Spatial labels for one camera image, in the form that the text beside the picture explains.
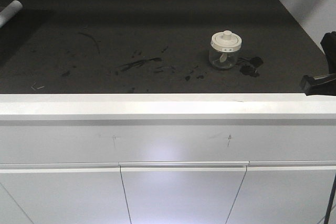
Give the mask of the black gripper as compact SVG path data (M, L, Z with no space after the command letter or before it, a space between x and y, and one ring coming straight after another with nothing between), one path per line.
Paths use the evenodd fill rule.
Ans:
M335 32L326 33L320 44L328 63L329 73L318 77L304 75L300 87L305 95L335 96Z

